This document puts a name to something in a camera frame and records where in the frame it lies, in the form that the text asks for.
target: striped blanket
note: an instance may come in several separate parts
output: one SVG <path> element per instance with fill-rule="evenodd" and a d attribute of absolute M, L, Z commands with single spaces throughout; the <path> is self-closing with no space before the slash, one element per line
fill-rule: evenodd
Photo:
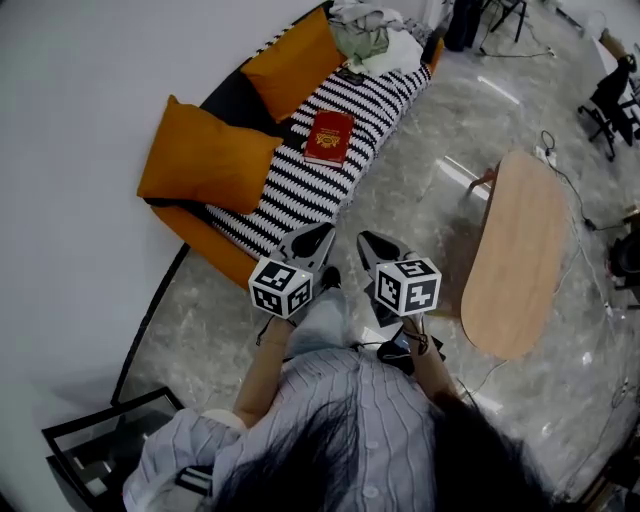
<path fill-rule="evenodd" d="M 291 137 L 286 137 L 274 152 L 256 210 L 241 215 L 203 205 L 198 212 L 192 212 L 256 259 L 267 256 L 292 230 L 313 222 L 335 222 L 340 208 L 350 201 L 377 151 L 431 78 L 428 70 L 422 68 L 409 75 L 391 72 L 366 77 L 364 84 L 354 86 L 336 72 L 291 116 Z M 301 144 L 311 131 L 316 112 L 321 109 L 346 112 L 354 117 L 341 169 L 304 160 Z"/>

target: power outlet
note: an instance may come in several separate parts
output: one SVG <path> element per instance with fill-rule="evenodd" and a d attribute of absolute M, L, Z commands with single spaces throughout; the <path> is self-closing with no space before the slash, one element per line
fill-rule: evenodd
<path fill-rule="evenodd" d="M 549 156 L 546 155 L 546 152 L 540 146 L 536 146 L 536 158 L 545 164 L 551 165 L 551 167 L 556 166 L 556 152 L 551 151 Z"/>

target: concrete floor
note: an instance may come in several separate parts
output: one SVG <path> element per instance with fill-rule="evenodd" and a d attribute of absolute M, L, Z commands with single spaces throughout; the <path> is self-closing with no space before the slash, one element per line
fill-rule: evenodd
<path fill-rule="evenodd" d="M 618 158 L 608 162 L 603 141 L 590 144 L 587 132 L 593 127 L 576 114 L 592 92 L 575 74 L 587 43 L 564 20 L 535 5 L 528 22 L 542 46 L 526 27 L 515 45 L 513 17 L 487 38 L 485 49 L 531 54 L 550 45 L 558 57 L 498 59 L 480 57 L 475 50 L 445 51 L 433 84 L 401 121 L 344 209 L 331 259 L 342 271 L 354 339 L 370 336 L 365 327 L 373 325 L 362 293 L 368 278 L 355 249 L 356 234 L 363 229 L 399 237 L 434 260 L 444 276 L 442 307 L 459 304 L 486 201 L 465 196 L 465 187 L 452 179 L 452 168 L 480 175 L 513 148 L 531 151 L 546 129 L 556 139 L 558 168 L 570 176 L 597 225 L 618 222 L 624 207 L 640 198 L 640 153 L 619 144 Z M 478 42 L 485 30 L 481 25 Z M 558 492 L 576 496 L 637 416 L 640 313 L 614 310 L 610 316 L 604 307 L 605 301 L 614 308 L 632 301 L 628 292 L 613 291 L 604 265 L 607 245 L 625 230 L 586 231 L 575 196 L 568 186 L 565 191 L 570 205 L 566 251 L 553 311 L 537 346 L 501 364 L 474 348 L 455 320 L 431 319 L 429 330 L 444 342 L 451 373 L 496 423 L 526 440 Z M 198 410 L 231 406 L 266 318 L 251 307 L 244 290 L 190 252 L 147 329 L 121 399 L 166 384 Z M 621 396 L 616 390 L 625 379 L 629 393 Z"/>

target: red book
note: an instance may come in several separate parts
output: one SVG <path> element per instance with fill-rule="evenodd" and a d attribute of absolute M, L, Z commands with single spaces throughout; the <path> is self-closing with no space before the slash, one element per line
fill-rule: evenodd
<path fill-rule="evenodd" d="M 350 114 L 319 110 L 304 149 L 304 159 L 314 164 L 342 167 L 352 129 Z"/>

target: jeans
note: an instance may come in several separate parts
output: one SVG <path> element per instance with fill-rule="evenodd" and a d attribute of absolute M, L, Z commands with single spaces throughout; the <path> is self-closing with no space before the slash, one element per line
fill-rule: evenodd
<path fill-rule="evenodd" d="M 347 299 L 340 288 L 322 292 L 289 337 L 287 359 L 326 348 L 345 348 L 348 325 Z"/>

